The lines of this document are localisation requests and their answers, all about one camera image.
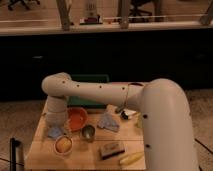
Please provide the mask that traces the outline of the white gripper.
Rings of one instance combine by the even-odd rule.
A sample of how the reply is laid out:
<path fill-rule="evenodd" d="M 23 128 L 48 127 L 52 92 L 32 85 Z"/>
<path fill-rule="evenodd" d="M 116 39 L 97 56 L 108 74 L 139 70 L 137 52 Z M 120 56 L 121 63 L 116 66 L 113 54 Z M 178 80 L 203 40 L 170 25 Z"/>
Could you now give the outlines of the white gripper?
<path fill-rule="evenodd" d="M 67 134 L 67 125 L 65 123 L 63 123 L 63 124 L 51 124 L 51 123 L 49 123 L 48 124 L 48 130 L 51 127 L 59 127 L 63 131 L 63 135 Z"/>

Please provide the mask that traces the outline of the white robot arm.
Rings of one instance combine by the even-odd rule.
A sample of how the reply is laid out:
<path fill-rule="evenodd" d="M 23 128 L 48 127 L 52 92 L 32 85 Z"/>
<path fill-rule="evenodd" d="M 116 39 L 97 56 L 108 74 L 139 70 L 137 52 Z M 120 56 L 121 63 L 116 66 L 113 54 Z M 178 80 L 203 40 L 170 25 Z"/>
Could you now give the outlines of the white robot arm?
<path fill-rule="evenodd" d="M 174 81 L 155 79 L 143 86 L 87 83 L 57 73 L 45 77 L 41 87 L 47 94 L 47 113 L 55 120 L 66 111 L 68 96 L 139 112 L 147 171 L 199 171 L 189 103 Z"/>

